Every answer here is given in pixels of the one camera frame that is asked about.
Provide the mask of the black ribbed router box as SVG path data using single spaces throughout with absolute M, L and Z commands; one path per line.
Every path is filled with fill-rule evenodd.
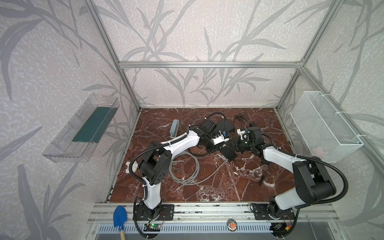
M 223 145 L 220 148 L 222 155 L 229 161 L 234 161 L 238 156 L 238 148 L 235 145 Z

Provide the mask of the dark grey network switch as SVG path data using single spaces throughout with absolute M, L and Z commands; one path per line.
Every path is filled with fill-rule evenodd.
M 218 122 L 216 128 L 214 129 L 215 133 L 219 133 L 219 132 L 233 133 L 234 131 L 235 131 L 235 126 L 228 119 L 226 121 L 222 120 Z

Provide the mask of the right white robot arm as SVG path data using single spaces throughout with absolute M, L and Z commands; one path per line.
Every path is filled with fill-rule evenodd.
M 295 186 L 275 197 L 267 206 L 270 218 L 278 220 L 288 211 L 316 204 L 339 201 L 349 190 L 345 174 L 318 157 L 305 157 L 284 151 L 274 142 L 265 143 L 259 127 L 238 129 L 236 149 L 240 153 L 253 152 L 263 164 L 278 165 L 294 175 Z

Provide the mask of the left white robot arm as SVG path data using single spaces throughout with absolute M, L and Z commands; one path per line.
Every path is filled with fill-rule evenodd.
M 226 117 L 218 124 L 205 118 L 197 125 L 188 126 L 184 134 L 170 141 L 151 142 L 146 150 L 134 157 L 126 172 L 143 184 L 144 197 L 136 199 L 133 219 L 155 220 L 163 212 L 161 183 L 174 158 L 198 145 L 203 145 L 209 154 L 215 152 L 229 140 L 233 130 Z

